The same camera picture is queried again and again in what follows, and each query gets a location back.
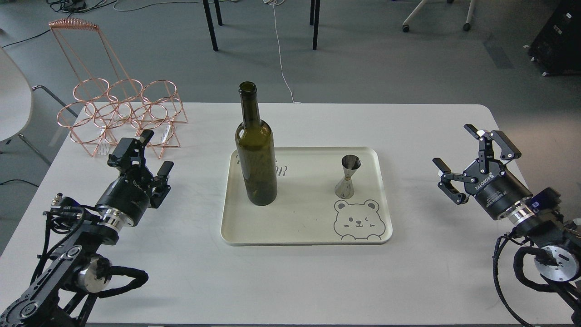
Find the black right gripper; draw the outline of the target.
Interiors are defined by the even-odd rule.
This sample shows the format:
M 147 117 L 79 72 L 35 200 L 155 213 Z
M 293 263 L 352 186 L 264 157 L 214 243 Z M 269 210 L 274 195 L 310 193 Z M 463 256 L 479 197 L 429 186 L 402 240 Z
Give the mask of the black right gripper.
M 433 158 L 432 162 L 441 173 L 438 188 L 453 203 L 460 205 L 468 201 L 468 196 L 459 192 L 452 185 L 452 181 L 465 183 L 465 191 L 476 199 L 494 221 L 498 221 L 514 203 L 532 197 L 532 192 L 504 165 L 505 161 L 520 158 L 522 153 L 502 131 L 478 130 L 471 124 L 465 124 L 463 127 L 478 140 L 478 157 L 475 163 L 463 172 L 466 176 L 452 173 L 441 158 Z M 500 147 L 500 159 L 494 157 L 492 148 L 494 142 Z

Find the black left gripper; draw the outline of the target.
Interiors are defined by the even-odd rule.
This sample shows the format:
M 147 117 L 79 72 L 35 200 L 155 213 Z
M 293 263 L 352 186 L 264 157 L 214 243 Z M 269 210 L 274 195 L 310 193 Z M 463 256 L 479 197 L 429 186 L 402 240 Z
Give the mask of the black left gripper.
M 164 161 L 156 176 L 146 167 L 145 147 L 153 135 L 153 130 L 144 130 L 138 138 L 122 138 L 108 155 L 108 166 L 116 168 L 120 176 L 96 203 L 101 225 L 136 226 L 147 208 L 160 207 L 168 195 L 168 176 L 174 162 Z

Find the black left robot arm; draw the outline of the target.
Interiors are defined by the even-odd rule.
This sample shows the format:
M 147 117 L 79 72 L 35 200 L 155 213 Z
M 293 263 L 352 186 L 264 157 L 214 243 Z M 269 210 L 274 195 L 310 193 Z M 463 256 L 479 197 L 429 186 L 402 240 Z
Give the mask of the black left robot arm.
M 120 174 L 95 206 L 55 196 L 44 213 L 45 244 L 30 286 L 2 312 L 3 327 L 83 327 L 98 298 L 148 281 L 145 271 L 114 266 L 97 251 L 103 244 L 114 246 L 124 226 L 136 226 L 170 192 L 173 163 L 163 162 L 156 176 L 146 165 L 145 148 L 153 135 L 147 129 L 119 141 L 107 163 Z

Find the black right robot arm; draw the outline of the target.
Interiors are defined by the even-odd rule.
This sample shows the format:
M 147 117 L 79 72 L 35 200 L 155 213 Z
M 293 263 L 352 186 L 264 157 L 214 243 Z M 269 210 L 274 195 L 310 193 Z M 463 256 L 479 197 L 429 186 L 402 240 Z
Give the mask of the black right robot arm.
M 460 205 L 473 197 L 495 221 L 508 218 L 513 229 L 499 236 L 492 255 L 492 279 L 500 301 L 524 327 L 522 319 L 507 303 L 498 278 L 498 263 L 507 242 L 519 246 L 513 269 L 517 280 L 536 292 L 553 292 L 572 308 L 572 323 L 580 325 L 579 224 L 564 222 L 560 193 L 546 188 L 531 191 L 507 168 L 521 151 L 501 131 L 464 128 L 478 141 L 478 156 L 461 173 L 454 173 L 441 158 L 433 158 L 440 172 L 438 188 Z

